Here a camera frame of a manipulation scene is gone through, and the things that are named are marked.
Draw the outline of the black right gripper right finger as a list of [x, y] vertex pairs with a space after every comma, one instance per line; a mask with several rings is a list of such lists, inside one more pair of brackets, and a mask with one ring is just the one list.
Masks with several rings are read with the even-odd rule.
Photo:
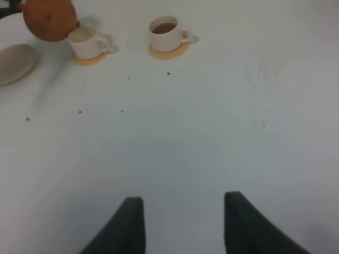
[[226, 253], [308, 253], [271, 223], [241, 192], [224, 195]]

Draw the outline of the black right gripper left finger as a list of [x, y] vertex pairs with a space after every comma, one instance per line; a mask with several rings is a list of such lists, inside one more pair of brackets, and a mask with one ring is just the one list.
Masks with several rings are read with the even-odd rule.
[[81, 253], [145, 253], [144, 202], [126, 198]]

